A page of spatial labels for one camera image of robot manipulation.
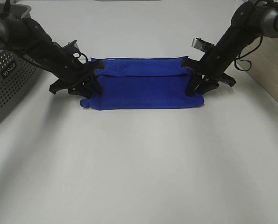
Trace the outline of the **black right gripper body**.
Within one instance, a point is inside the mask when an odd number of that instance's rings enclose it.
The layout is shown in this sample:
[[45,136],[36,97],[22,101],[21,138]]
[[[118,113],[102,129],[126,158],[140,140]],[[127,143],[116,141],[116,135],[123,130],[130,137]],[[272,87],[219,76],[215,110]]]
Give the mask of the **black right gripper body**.
[[235,60],[235,52],[229,47],[214,46],[204,53],[200,60],[193,60],[185,57],[181,60],[180,65],[186,67],[192,72],[202,75],[204,81],[222,82],[230,87],[236,84],[236,80],[227,75],[225,70]]

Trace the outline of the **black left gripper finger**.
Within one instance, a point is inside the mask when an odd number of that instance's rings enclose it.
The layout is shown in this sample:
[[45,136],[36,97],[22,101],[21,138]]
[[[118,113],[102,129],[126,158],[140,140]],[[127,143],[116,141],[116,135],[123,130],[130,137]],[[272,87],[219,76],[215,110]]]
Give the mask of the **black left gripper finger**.
[[68,94],[70,95],[77,95],[84,98],[91,98],[92,97],[92,91],[90,88],[83,83],[80,83],[79,85],[68,89]]
[[96,76],[90,76],[84,81],[84,86],[89,90],[90,95],[101,95],[102,87]]

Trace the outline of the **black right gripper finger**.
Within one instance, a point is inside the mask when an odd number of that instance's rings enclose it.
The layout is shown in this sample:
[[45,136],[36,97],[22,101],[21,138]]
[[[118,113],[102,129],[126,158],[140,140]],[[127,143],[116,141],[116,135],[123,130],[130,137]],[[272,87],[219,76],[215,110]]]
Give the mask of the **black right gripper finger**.
[[202,82],[198,87],[197,87],[197,93],[198,94],[205,94],[209,91],[215,90],[218,88],[218,82],[213,82],[213,81],[204,81]]
[[195,93],[197,87],[202,83],[202,75],[197,72],[192,72],[190,75],[190,79],[188,85],[185,89],[185,93],[187,96],[191,96]]

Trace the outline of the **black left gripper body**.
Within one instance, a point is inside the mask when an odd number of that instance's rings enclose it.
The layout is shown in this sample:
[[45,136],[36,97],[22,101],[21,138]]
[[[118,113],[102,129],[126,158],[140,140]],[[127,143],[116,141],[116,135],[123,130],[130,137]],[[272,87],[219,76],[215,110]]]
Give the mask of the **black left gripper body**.
[[49,91],[56,94],[59,90],[73,88],[90,77],[95,71],[105,68],[102,60],[88,61],[84,53],[81,55],[66,54],[59,45],[49,46],[49,66],[58,80],[50,85]]

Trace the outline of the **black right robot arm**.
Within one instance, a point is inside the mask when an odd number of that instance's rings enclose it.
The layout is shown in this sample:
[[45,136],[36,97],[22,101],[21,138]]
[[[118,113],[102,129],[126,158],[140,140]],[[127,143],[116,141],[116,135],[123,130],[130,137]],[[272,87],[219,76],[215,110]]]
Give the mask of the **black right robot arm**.
[[195,38],[192,47],[204,52],[200,60],[184,58],[180,65],[192,71],[185,93],[205,94],[217,89],[219,83],[236,84],[225,70],[241,60],[245,47],[257,38],[278,38],[278,2],[257,0],[244,2],[234,13],[231,24],[216,44]]

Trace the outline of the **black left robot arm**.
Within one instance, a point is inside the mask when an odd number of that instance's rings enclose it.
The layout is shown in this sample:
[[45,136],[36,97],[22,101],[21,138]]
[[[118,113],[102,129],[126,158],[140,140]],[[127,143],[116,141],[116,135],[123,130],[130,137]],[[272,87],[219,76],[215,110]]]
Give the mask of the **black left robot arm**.
[[49,88],[53,94],[64,89],[85,98],[102,93],[95,72],[105,68],[104,62],[82,63],[79,58],[85,54],[79,50],[76,40],[62,47],[34,19],[0,18],[0,49],[14,52],[23,60],[30,57],[31,64],[56,76],[57,81]]

